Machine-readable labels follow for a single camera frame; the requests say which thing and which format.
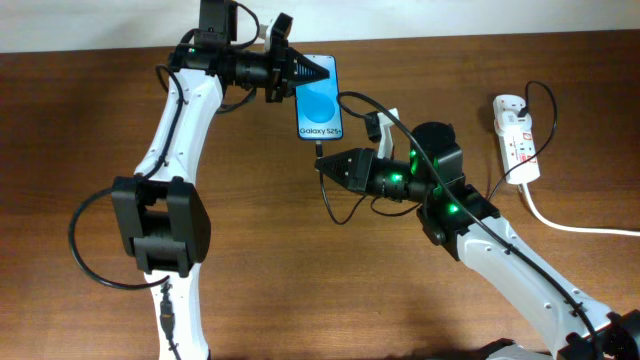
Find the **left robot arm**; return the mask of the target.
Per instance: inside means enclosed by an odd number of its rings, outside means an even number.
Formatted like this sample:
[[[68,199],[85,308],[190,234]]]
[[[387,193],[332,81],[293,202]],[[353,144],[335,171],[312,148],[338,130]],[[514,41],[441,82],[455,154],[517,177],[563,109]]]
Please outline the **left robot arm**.
[[[150,289],[162,359],[208,359],[199,275],[211,223],[196,190],[199,160],[210,124],[227,111],[226,89],[265,91],[268,103],[294,95],[300,85],[328,78],[328,71],[290,47],[293,19],[285,13],[257,34],[264,49],[237,43],[235,1],[203,1],[199,25],[170,53],[159,126],[133,176],[118,177],[111,194],[127,255]]]

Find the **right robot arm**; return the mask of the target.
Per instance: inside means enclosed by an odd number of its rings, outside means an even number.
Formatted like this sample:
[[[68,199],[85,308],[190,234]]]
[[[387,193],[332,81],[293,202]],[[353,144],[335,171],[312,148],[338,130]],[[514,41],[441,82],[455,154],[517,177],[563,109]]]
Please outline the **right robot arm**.
[[[466,183],[452,126],[427,122],[409,139],[407,162],[354,148],[319,158],[315,167],[351,192],[417,203],[427,238],[493,285],[536,330],[552,358],[638,358],[638,311],[613,312],[537,255]]]

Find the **blue Galaxy smartphone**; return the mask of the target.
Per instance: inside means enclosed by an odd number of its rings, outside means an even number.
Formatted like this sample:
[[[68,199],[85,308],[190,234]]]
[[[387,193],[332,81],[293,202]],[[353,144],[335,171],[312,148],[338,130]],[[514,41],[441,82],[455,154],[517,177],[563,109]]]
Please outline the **blue Galaxy smartphone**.
[[[339,140],[344,135],[336,60],[332,55],[307,58],[329,71],[329,78],[296,89],[297,134],[304,141]]]

